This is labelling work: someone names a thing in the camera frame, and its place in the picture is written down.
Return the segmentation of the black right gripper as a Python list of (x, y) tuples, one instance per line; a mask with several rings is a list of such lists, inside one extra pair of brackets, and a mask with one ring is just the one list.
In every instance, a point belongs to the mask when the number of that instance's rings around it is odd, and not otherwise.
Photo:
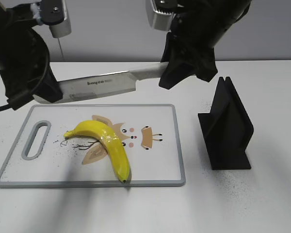
[(214, 47), (236, 22), (249, 11), (250, 0), (170, 0), (168, 10), (175, 13), (161, 63), (167, 62), (159, 87), (171, 89), (194, 75), (185, 43), (197, 52), (196, 77), (210, 82), (217, 74)]

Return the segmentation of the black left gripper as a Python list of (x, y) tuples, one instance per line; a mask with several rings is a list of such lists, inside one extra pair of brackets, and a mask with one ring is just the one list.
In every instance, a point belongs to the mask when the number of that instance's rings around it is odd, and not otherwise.
[(49, 50), (33, 29), (4, 33), (0, 27), (0, 76), (6, 96), (16, 96), (28, 90), (50, 103), (63, 98), (49, 66)]

